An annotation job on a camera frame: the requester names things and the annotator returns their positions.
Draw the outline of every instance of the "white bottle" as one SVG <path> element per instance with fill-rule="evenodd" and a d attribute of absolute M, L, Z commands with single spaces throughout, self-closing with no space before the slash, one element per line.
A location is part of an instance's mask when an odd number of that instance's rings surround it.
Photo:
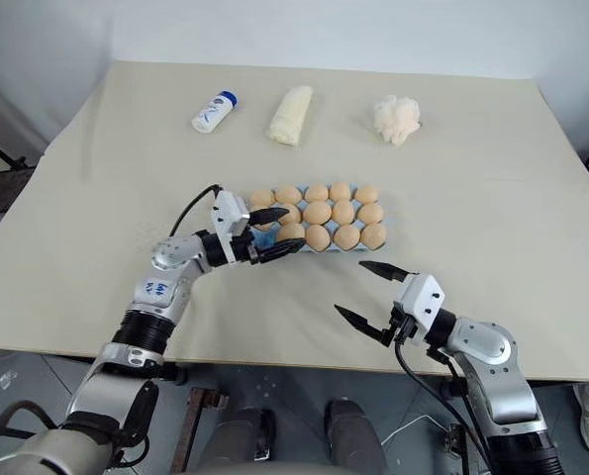
<path fill-rule="evenodd" d="M 191 124 L 197 132 L 210 134 L 236 105 L 235 94 L 222 91 L 195 116 Z"/>

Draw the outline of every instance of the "blue bottle cap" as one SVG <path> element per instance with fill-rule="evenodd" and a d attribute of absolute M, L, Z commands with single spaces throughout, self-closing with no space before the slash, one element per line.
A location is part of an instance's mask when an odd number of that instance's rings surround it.
<path fill-rule="evenodd" d="M 235 107 L 237 105 L 237 97 L 232 92 L 230 92 L 230 91 L 222 91 L 218 95 L 224 96 L 227 99 L 230 99 L 230 101 L 233 103 L 233 107 Z"/>

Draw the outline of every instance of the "black cable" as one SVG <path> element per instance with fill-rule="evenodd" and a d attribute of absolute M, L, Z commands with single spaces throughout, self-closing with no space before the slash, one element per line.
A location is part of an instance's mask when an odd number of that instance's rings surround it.
<path fill-rule="evenodd" d="M 461 378 L 459 378 L 459 374 L 456 372 L 454 365 L 452 364 L 451 361 L 449 361 L 446 364 L 446 366 L 450 370 L 450 374 L 452 375 L 452 381 L 454 381 L 454 384 L 458 384 L 458 381 Z M 474 411 L 472 410 L 472 406 L 470 406 L 470 401 L 468 400 L 468 397 L 465 393 L 463 393 L 461 395 L 461 399 L 463 399 L 463 404 L 465 405 L 466 411 L 470 414 L 470 419 L 472 420 L 472 423 L 474 424 L 474 428 L 476 429 L 476 433 L 479 437 L 479 440 L 481 441 L 481 446 L 483 447 L 483 451 L 488 456 L 488 460 L 487 460 L 488 468 L 493 467 L 494 464 L 492 463 L 492 457 L 490 456 L 490 448 L 488 447 L 488 443 L 485 439 L 485 436 L 483 435 L 483 431 L 481 430 L 481 426 L 479 425 L 479 421 L 476 419 L 476 416 L 474 415 Z"/>
<path fill-rule="evenodd" d="M 27 430 L 19 430 L 18 428 L 4 428 L 2 436 L 4 437 L 15 437 L 15 438 L 30 438 L 36 435 L 34 432 L 28 432 Z"/>
<path fill-rule="evenodd" d="M 145 460 L 145 457 L 148 454 L 148 449 L 149 449 L 148 435 L 145 435 L 145 449 L 143 450 L 143 453 L 140 454 L 140 457 L 138 457 L 136 460 L 130 460 L 128 462 L 118 462 L 115 465 L 115 468 L 132 468 L 132 467 L 135 467 L 140 462 L 142 462 L 143 460 Z"/>
<path fill-rule="evenodd" d="M 199 200 L 201 200 L 202 198 L 204 198 L 206 195 L 208 195 L 211 191 L 213 193 L 215 193 L 215 196 L 217 196 L 217 194 L 223 190 L 223 188 L 217 184 L 215 185 L 211 185 L 208 188 L 206 188 L 204 191 L 202 191 L 199 195 L 197 195 L 193 201 L 191 201 L 188 206 L 186 206 L 186 208 L 184 208 L 184 211 L 182 211 L 182 213 L 179 215 L 179 218 L 177 218 L 177 221 L 175 222 L 175 224 L 173 225 L 173 228 L 171 228 L 171 232 L 169 233 L 169 237 L 172 238 L 173 236 L 175 236 L 175 232 L 177 231 L 177 229 L 179 228 L 179 225 L 182 223 L 182 220 L 184 219 L 184 217 L 186 216 L 186 214 L 191 211 L 191 208 L 193 208 L 197 202 Z"/>
<path fill-rule="evenodd" d="M 49 418 L 46 411 L 43 408 L 32 401 L 18 401 L 16 403 L 11 404 L 8 406 L 3 413 L 0 414 L 0 437 L 6 431 L 6 426 L 12 419 L 12 417 L 17 413 L 17 411 L 25 409 L 26 411 L 30 411 L 35 416 L 37 416 L 44 426 L 47 428 L 56 428 L 56 424 L 52 419 Z"/>
<path fill-rule="evenodd" d="M 457 421 L 461 424 L 463 429 L 468 433 L 470 439 L 472 440 L 472 443 L 474 443 L 477 451 L 489 467 L 490 464 L 488 462 L 488 458 L 485 452 L 483 451 L 481 443 L 479 442 L 476 434 L 472 430 L 470 430 L 470 426 L 465 421 L 463 416 L 458 412 L 457 409 L 451 406 L 448 401 L 444 400 L 442 396 L 440 396 L 437 393 L 437 391 L 435 391 L 426 381 L 424 381 L 421 377 L 415 374 L 413 370 L 409 367 L 409 365 L 406 363 L 406 361 L 404 360 L 404 356 L 402 356 L 402 338 L 400 336 L 398 336 L 395 339 L 395 357 L 397 358 L 404 372 L 408 374 L 417 384 L 424 388 L 426 392 L 428 392 L 431 396 L 437 399 L 442 404 L 442 406 L 444 406 L 454 416 L 454 418 L 457 419 Z"/>

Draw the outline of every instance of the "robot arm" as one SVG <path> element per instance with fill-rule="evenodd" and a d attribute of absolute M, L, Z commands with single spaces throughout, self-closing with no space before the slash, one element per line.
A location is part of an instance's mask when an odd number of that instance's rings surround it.
<path fill-rule="evenodd" d="M 467 381 L 469 408 L 484 438 L 494 474 L 561 474 L 562 469 L 542 412 L 518 364 L 512 335 L 495 323 L 456 317 L 442 307 L 444 292 L 435 277 L 390 264 L 362 266 L 400 282 L 390 327 L 378 330 L 354 312 L 336 306 L 357 330 L 386 346 L 423 341 L 427 355 L 446 364 L 452 357 Z"/>
<path fill-rule="evenodd" d="M 120 466 L 123 448 L 146 440 L 157 401 L 166 342 L 190 300 L 195 281 L 214 267 L 268 262 L 298 251 L 303 239 L 256 248 L 249 229 L 287 214 L 249 213 L 241 198 L 221 190 L 211 212 L 214 234 L 171 236 L 153 250 L 120 328 L 92 363 L 72 397 L 65 422 L 31 437 L 0 459 L 0 475 L 96 475 Z"/>

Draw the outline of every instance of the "wire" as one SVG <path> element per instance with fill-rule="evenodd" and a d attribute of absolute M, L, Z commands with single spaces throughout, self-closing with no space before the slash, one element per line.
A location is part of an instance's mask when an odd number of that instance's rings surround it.
<path fill-rule="evenodd" d="M 48 414 L 46 414 L 46 411 L 44 411 L 41 406 L 33 403 L 32 401 L 18 401 L 8 406 L 4 412 L 0 414 L 0 437 L 6 431 L 6 426 L 12 417 L 21 409 L 25 409 L 26 411 L 33 413 L 42 423 L 44 423 L 44 426 L 47 428 L 56 428 L 54 421 L 49 418 Z"/>
<path fill-rule="evenodd" d="M 449 361 L 446 364 L 446 366 L 450 370 L 450 374 L 452 375 L 452 380 L 454 381 L 454 383 L 455 384 L 458 383 L 458 381 L 461 378 L 459 378 L 459 375 L 456 372 L 456 369 L 454 369 L 454 365 L 452 364 L 452 362 Z M 470 419 L 472 420 L 472 423 L 474 424 L 474 427 L 476 429 L 479 440 L 481 441 L 481 446 L 483 447 L 483 451 L 488 456 L 488 460 L 487 460 L 488 467 L 493 467 L 494 464 L 492 463 L 492 457 L 490 456 L 490 449 L 488 447 L 487 441 L 485 440 L 485 436 L 483 435 L 483 432 L 481 431 L 481 426 L 479 425 L 479 421 L 476 419 L 476 416 L 474 415 L 474 411 L 472 410 L 472 406 L 470 406 L 470 401 L 468 400 L 468 397 L 465 393 L 463 393 L 461 395 L 461 398 L 463 399 L 463 404 L 465 405 L 465 409 L 470 414 Z"/>
<path fill-rule="evenodd" d="M 115 467 L 116 468 L 132 468 L 132 467 L 138 465 L 140 462 L 145 460 L 145 457 L 148 454 L 149 447 L 150 447 L 150 443 L 148 440 L 148 435 L 145 435 L 145 448 L 143 449 L 143 453 L 140 454 L 140 457 L 138 457 L 136 460 L 131 460 L 128 462 L 118 462 L 115 465 Z"/>
<path fill-rule="evenodd" d="M 442 406 L 444 406 L 453 416 L 459 424 L 463 427 L 463 429 L 468 433 L 468 436 L 472 440 L 472 443 L 476 446 L 477 451 L 485 461 L 485 463 L 490 467 L 490 463 L 488 462 L 488 458 L 486 453 L 483 451 L 483 446 L 479 439 L 477 438 L 476 434 L 470 429 L 470 426 L 465 421 L 463 416 L 455 409 L 453 406 L 450 405 L 448 401 L 442 398 L 437 391 L 435 391 L 426 381 L 424 381 L 421 377 L 413 372 L 413 370 L 409 367 L 409 365 L 404 360 L 404 356 L 402 355 L 402 339 L 400 337 L 395 339 L 395 356 L 397 357 L 400 366 L 404 370 L 406 374 L 408 374 L 417 384 L 419 384 L 424 390 L 437 399 Z"/>
<path fill-rule="evenodd" d="M 217 184 L 211 185 L 208 188 L 206 188 L 204 191 L 202 191 L 199 195 L 197 195 L 193 201 L 191 201 L 188 206 L 186 206 L 186 208 L 184 208 L 184 211 L 182 211 L 182 213 L 179 215 L 179 217 L 177 218 L 177 221 L 175 221 L 175 224 L 173 225 L 173 228 L 171 228 L 171 232 L 169 233 L 169 237 L 172 238 L 173 236 L 175 236 L 175 232 L 177 232 L 177 229 L 179 228 L 179 225 L 182 223 L 182 220 L 184 219 L 184 217 L 186 216 L 186 214 L 191 211 L 191 208 L 193 208 L 197 202 L 199 200 L 201 200 L 202 198 L 204 198 L 206 195 L 208 195 L 211 191 L 213 193 L 215 193 L 215 196 L 217 196 L 217 194 L 223 190 L 223 188 Z"/>
<path fill-rule="evenodd" d="M 422 414 L 421 416 L 418 416 L 416 418 L 414 418 L 412 421 L 410 421 L 407 424 L 404 424 L 401 427 L 396 428 L 395 430 L 393 430 L 391 433 L 389 433 L 389 435 L 382 440 L 382 443 L 380 443 L 380 445 L 384 446 L 385 443 L 387 443 L 389 440 L 391 440 L 391 438 L 393 438 L 395 435 L 397 435 L 398 433 L 400 433 L 402 430 L 404 430 L 405 428 L 409 428 L 410 426 L 412 426 L 414 423 L 416 423 L 417 421 L 420 421 L 422 419 L 428 419 L 429 421 L 431 421 L 434 425 L 436 425 L 438 428 L 440 428 L 441 430 L 443 430 L 445 433 L 448 433 L 448 429 L 445 428 L 444 426 L 442 426 L 440 423 L 438 423 L 437 421 L 435 421 L 431 416 L 429 416 L 428 414 Z"/>
<path fill-rule="evenodd" d="M 18 428 L 4 428 L 2 436 L 4 437 L 15 437 L 15 438 L 30 438 L 35 435 L 34 432 L 28 432 L 27 430 L 19 430 Z"/>

